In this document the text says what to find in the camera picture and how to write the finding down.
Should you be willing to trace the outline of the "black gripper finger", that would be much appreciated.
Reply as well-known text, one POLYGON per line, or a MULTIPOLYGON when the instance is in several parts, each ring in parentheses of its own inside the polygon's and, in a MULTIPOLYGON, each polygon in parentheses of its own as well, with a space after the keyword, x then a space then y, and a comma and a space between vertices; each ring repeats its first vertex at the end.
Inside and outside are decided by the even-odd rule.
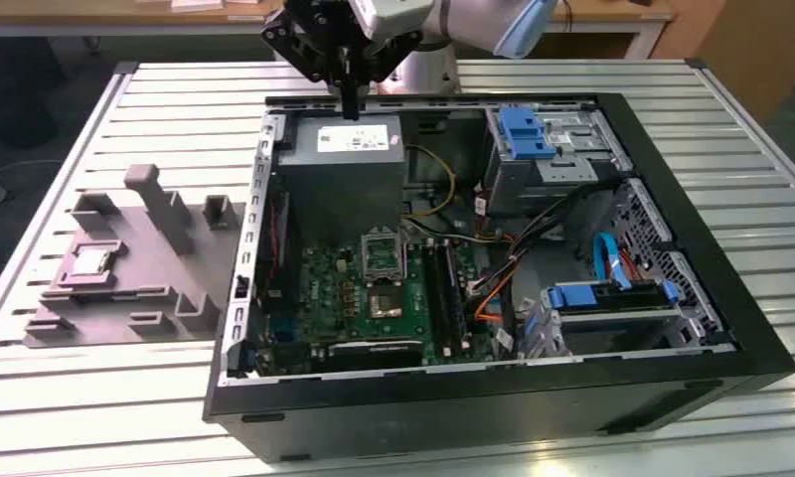
POLYGON ((352 118, 352 85, 348 83, 337 57, 337 49, 323 51, 299 28, 289 12, 276 12, 266 21, 261 38, 311 82, 323 81, 339 98, 341 116, 352 118))
POLYGON ((421 42, 421 32, 411 31, 381 45, 367 41, 351 47, 351 118, 357 119, 360 98, 372 82, 383 82, 421 42))

